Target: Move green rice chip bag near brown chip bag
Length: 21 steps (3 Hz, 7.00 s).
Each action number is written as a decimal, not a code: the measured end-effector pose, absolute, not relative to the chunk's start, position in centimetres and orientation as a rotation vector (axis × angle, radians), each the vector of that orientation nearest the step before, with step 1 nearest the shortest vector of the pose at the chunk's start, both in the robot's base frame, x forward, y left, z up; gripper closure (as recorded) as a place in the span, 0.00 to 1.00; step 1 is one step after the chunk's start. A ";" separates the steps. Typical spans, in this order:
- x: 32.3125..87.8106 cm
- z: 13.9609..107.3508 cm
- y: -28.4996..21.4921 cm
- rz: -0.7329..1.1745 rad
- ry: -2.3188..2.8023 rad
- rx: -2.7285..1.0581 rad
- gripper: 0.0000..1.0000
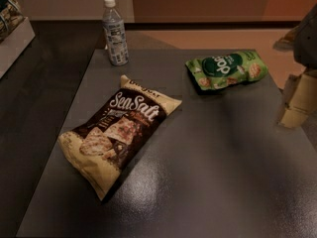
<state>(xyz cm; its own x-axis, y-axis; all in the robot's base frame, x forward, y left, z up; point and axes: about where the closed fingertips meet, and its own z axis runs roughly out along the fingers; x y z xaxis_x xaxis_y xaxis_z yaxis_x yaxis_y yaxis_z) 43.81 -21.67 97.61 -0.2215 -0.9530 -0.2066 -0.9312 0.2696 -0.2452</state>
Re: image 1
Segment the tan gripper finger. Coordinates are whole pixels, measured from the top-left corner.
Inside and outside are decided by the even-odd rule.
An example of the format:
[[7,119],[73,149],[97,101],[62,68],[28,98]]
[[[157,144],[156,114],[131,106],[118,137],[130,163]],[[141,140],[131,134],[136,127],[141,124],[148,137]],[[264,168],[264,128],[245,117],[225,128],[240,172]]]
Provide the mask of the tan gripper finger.
[[297,77],[296,89],[289,102],[289,107],[296,111],[296,119],[279,118],[279,123],[286,128],[301,126],[317,110],[317,70],[307,68]]
[[298,82],[298,77],[291,74],[283,88],[282,91],[282,103],[281,103],[281,120],[295,120],[296,119],[296,111],[289,107],[289,102],[293,93],[296,89],[296,85]]

